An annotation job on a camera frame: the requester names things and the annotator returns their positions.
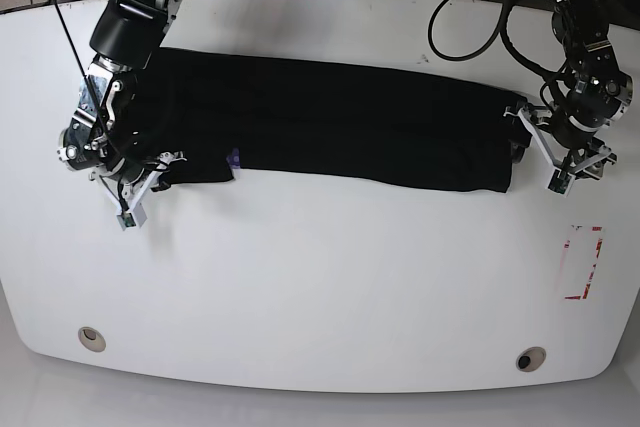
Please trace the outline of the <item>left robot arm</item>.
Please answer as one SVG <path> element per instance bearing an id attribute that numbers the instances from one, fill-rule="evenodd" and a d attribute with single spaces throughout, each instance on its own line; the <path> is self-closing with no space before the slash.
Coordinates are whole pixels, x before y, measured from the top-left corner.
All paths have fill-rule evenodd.
<path id="1" fill-rule="evenodd" d="M 520 1 L 502 0 L 489 39 L 459 59 L 472 60 L 500 40 L 517 63 L 542 78 L 540 91 L 551 94 L 550 100 L 539 106 L 520 101 L 505 114 L 518 119 L 541 150 L 550 167 L 547 189 L 566 195 L 576 180 L 599 180 L 605 165 L 616 163 L 616 154 L 596 135 L 629 109 L 633 80 L 619 67 L 597 0 L 551 0 L 552 30 L 565 54 L 556 71 L 528 59 L 512 43 L 508 20 Z"/>

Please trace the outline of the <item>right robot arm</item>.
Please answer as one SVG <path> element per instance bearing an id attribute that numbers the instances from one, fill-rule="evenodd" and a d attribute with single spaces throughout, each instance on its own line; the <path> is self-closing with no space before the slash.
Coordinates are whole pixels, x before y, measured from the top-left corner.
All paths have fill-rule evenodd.
<path id="1" fill-rule="evenodd" d="M 145 222 L 145 194 L 184 158 L 181 152 L 138 154 L 144 135 L 126 125 L 137 76 L 164 40 L 182 1 L 108 0 L 90 39 L 95 56 L 80 70 L 79 100 L 59 137 L 58 159 L 100 182 L 124 229 Z"/>

